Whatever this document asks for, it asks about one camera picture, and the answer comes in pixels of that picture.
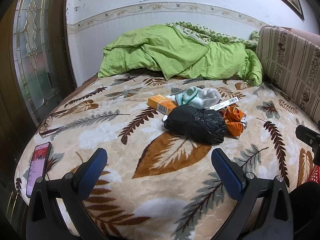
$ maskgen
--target smartphone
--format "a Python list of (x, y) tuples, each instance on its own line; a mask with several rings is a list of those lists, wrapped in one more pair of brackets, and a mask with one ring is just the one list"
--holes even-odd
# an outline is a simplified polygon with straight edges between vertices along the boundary
[(50, 149), (51, 143), (47, 142), (41, 145), (37, 145), (35, 147), (35, 150), (33, 151), (27, 181), (26, 195), (28, 198), (31, 197), (36, 179), (40, 176), (45, 176)]

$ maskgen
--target patterned sheet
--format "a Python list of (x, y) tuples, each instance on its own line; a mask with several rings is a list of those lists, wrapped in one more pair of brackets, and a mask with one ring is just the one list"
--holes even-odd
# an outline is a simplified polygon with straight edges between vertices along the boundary
[[(163, 114), (147, 106), (148, 97), (177, 94), (191, 85), (216, 88), (223, 99), (238, 96), (248, 128), (239, 140), (230, 135), (220, 145), (205, 145), (168, 133)], [(36, 145), (52, 142), (46, 179), (75, 171), (98, 148), (108, 152), (108, 164), (90, 197), (87, 211), (106, 235), (127, 239), (211, 239), (236, 202), (226, 194), (211, 164), (220, 147), (244, 171), (273, 179), (282, 175), (293, 190), (312, 171), (311, 148), (295, 138), (297, 125), (316, 124), (292, 101), (266, 83), (251, 87), (243, 81), (171, 78), (151, 72), (131, 72), (100, 78), (58, 111), (50, 129), (62, 131), (27, 145), (16, 169), (17, 190), (28, 203), (26, 179)], [(77, 234), (61, 201), (70, 230)], [(253, 212), (254, 218), (258, 206)]]

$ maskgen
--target white sock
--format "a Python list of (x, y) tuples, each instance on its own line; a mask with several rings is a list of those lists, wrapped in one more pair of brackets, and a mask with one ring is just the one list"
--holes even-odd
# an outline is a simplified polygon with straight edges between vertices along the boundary
[(178, 105), (190, 104), (195, 108), (207, 109), (217, 104), (221, 99), (221, 95), (214, 88), (200, 89), (193, 86), (176, 95), (175, 99)]

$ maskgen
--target black bag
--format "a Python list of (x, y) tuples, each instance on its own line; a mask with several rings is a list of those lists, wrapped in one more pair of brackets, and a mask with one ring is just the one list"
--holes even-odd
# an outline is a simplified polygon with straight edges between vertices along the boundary
[(219, 112), (190, 105), (174, 108), (164, 121), (164, 128), (208, 144), (222, 143), (227, 130)]

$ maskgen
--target orange snack bag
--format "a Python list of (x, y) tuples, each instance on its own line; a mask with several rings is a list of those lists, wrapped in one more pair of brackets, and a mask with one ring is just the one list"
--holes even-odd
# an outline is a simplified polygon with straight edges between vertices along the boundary
[(244, 129), (247, 128), (246, 114), (236, 108), (236, 105), (229, 106), (227, 109), (221, 110), (220, 113), (226, 122), (229, 133), (239, 138)]

